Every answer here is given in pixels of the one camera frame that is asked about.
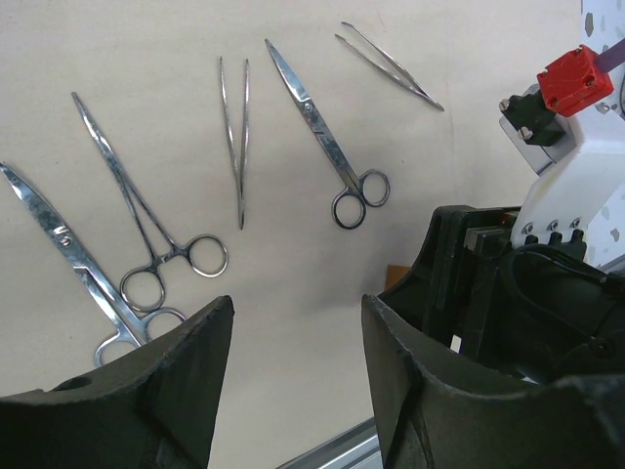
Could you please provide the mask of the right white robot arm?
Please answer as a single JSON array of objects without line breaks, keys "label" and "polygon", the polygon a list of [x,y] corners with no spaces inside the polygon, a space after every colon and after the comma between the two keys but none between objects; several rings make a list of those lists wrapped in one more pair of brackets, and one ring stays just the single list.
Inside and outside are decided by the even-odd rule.
[{"label": "right white robot arm", "polygon": [[472,362],[547,383],[624,369],[624,276],[590,263],[590,223],[624,180],[624,124],[584,111],[519,207],[449,205],[382,301]]}]

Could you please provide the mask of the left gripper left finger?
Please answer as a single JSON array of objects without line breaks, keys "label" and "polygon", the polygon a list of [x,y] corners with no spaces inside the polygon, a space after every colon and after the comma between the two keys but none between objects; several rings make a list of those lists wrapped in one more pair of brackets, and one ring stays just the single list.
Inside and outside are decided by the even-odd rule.
[{"label": "left gripper left finger", "polygon": [[109,364],[2,398],[2,467],[207,467],[233,318],[220,296]]}]

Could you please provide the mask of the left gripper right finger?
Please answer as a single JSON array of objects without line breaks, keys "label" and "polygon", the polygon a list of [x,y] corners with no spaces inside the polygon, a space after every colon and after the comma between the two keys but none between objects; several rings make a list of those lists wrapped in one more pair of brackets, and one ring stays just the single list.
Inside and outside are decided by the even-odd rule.
[{"label": "left gripper right finger", "polygon": [[536,385],[487,368],[361,299],[374,419],[386,468],[621,468],[624,377]]}]

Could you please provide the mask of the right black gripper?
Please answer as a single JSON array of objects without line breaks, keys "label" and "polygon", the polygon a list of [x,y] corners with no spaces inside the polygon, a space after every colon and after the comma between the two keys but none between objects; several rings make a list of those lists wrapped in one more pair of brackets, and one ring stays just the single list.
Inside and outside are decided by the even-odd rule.
[{"label": "right black gripper", "polygon": [[580,227],[511,243],[515,207],[442,206],[381,296],[403,320],[500,372],[548,383],[624,370],[624,278],[585,260]]}]

